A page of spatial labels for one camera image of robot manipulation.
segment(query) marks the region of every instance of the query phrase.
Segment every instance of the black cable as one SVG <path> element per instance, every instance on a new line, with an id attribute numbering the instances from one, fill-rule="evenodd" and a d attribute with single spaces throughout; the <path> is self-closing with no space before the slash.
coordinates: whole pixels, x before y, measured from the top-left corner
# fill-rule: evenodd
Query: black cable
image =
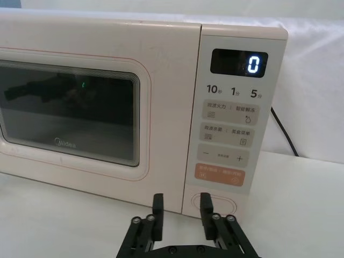
<path id="1" fill-rule="evenodd" d="M 282 123 L 281 123 L 280 119 L 278 118 L 278 116 L 277 116 L 277 114 L 276 114 L 276 112 L 275 112 L 273 107 L 271 107 L 271 113 L 273 114 L 276 122 L 278 123 L 279 127 L 281 128 L 282 132 L 284 133 L 284 136 L 286 137 L 286 140 L 288 141 L 288 143 L 289 143 L 289 145 L 290 145 L 290 147 L 292 149 L 292 152 L 294 152 L 294 155 L 296 157 L 299 157 L 299 154 L 297 153 L 294 144 L 292 143 L 288 133 L 286 132 L 284 126 L 282 125 Z"/>

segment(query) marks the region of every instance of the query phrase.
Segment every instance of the metal bolt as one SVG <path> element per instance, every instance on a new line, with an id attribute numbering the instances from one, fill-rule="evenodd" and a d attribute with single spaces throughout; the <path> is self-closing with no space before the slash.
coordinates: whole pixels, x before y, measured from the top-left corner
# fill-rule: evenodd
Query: metal bolt
<path id="1" fill-rule="evenodd" d="M 140 221 L 141 221 L 140 218 L 134 218 L 134 219 L 132 220 L 132 223 L 137 224 L 137 223 L 139 223 Z"/>
<path id="2" fill-rule="evenodd" d="M 197 246 L 197 251 L 198 251 L 200 254 L 203 254 L 203 253 L 205 252 L 204 246 Z"/>
<path id="3" fill-rule="evenodd" d="M 175 247 L 175 246 L 170 246 L 170 247 L 168 248 L 168 252 L 169 252 L 170 254 L 175 254 L 175 253 L 177 253 L 177 247 Z"/>
<path id="4" fill-rule="evenodd" d="M 214 214 L 212 218 L 213 218 L 213 219 L 219 219 L 219 218 L 221 218 L 221 217 L 220 217 L 219 214 Z"/>
<path id="5" fill-rule="evenodd" d="M 228 221 L 235 221 L 235 217 L 232 216 L 232 215 L 229 215 L 229 216 L 227 217 L 227 220 L 228 220 Z"/>
<path id="6" fill-rule="evenodd" d="M 154 217 L 154 215 L 148 215 L 148 216 L 147 216 L 147 219 L 148 219 L 149 221 L 153 221 L 153 220 L 155 219 L 155 217 Z"/>

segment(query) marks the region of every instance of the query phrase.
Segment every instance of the microwave window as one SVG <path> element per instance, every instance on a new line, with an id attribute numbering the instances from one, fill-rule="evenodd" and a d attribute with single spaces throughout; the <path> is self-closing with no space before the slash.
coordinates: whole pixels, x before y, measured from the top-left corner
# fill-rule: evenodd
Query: microwave window
<path id="1" fill-rule="evenodd" d="M 132 73 L 0 60 L 0 126 L 14 144 L 139 164 Z"/>

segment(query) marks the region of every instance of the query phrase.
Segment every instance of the white wall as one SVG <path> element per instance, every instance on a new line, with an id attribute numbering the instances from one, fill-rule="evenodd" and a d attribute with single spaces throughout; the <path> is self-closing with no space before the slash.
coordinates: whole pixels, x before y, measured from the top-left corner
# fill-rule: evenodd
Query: white wall
<path id="1" fill-rule="evenodd" d="M 21 0 L 22 8 L 342 19 L 343 0 Z"/>

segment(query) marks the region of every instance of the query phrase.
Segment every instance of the icon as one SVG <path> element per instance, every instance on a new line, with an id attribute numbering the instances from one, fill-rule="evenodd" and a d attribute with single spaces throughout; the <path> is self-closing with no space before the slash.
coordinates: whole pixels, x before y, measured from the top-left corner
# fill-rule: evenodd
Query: icon
<path id="1" fill-rule="evenodd" d="M 200 173 L 199 173 L 199 177 L 206 178 L 205 172 L 200 172 Z"/>
<path id="2" fill-rule="evenodd" d="M 231 179 L 232 184 L 239 184 L 239 179 L 237 177 L 234 177 Z"/>
<path id="3" fill-rule="evenodd" d="M 207 117 L 215 118 L 215 112 L 208 112 Z"/>
<path id="4" fill-rule="evenodd" d="M 251 123 L 251 117 L 249 116 L 246 116 L 246 120 L 245 120 L 246 124 L 249 124 Z"/>
<path id="5" fill-rule="evenodd" d="M 246 145 L 246 141 L 247 141 L 246 139 L 241 139 L 240 140 L 240 145 Z"/>
<path id="6" fill-rule="evenodd" d="M 212 134 L 209 134 L 209 133 L 204 134 L 204 140 L 211 140 L 212 137 L 213 137 Z"/>

